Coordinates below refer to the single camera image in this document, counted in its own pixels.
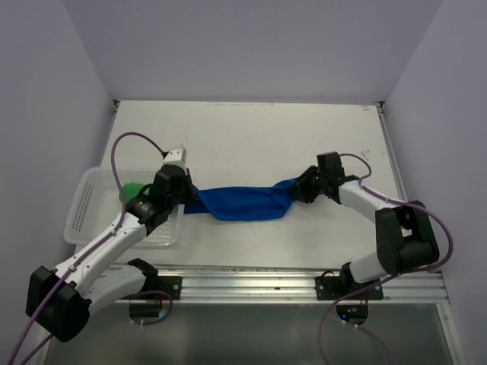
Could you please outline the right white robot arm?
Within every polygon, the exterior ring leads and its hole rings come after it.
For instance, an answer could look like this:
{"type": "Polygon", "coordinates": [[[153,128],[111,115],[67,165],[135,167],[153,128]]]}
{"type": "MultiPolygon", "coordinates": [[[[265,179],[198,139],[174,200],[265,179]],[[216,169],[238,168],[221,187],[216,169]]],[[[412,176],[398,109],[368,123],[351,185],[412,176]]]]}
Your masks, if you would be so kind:
{"type": "Polygon", "coordinates": [[[345,173],[341,158],[337,152],[317,155],[317,165],[308,167],[286,191],[307,204],[325,195],[374,224],[376,249],[342,266],[342,295],[356,298],[366,283],[436,263],[439,248],[422,203],[391,200],[369,189],[363,177],[345,173]]]}

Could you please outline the blue microfiber towel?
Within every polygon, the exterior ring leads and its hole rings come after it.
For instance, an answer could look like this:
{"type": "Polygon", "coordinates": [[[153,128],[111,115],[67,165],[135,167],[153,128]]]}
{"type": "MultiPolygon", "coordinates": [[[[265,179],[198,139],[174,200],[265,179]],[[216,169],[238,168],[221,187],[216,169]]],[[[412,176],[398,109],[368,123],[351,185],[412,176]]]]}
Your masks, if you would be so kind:
{"type": "Polygon", "coordinates": [[[185,205],[184,214],[210,214],[220,221],[272,221],[283,218],[296,201],[286,189],[296,178],[274,186],[228,186],[197,189],[197,201],[185,205]]]}

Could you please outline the green microfiber towel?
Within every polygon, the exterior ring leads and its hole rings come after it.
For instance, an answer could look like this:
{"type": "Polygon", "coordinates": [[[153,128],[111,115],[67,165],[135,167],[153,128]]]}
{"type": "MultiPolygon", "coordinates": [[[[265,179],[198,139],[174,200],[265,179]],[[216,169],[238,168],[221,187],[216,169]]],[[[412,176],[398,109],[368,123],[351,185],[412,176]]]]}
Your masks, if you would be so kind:
{"type": "Polygon", "coordinates": [[[122,191],[119,193],[119,200],[121,202],[128,202],[130,199],[136,197],[140,192],[145,194],[151,187],[151,184],[143,184],[138,182],[128,182],[122,186],[122,191]]]}

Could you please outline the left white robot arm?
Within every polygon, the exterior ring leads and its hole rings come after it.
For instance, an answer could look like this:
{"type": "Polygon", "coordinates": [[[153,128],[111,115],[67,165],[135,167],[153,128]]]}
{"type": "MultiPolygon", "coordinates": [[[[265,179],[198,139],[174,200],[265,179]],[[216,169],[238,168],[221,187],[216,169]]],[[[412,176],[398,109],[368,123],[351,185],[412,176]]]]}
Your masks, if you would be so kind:
{"type": "Polygon", "coordinates": [[[133,294],[153,297],[158,289],[157,273],[141,259],[133,259],[114,275],[103,273],[125,251],[165,224],[175,208],[195,199],[185,164],[163,163],[148,193],[128,200],[95,240],[55,268],[40,266],[31,274],[26,314],[54,338],[67,342],[92,315],[118,299],[133,294]]]}

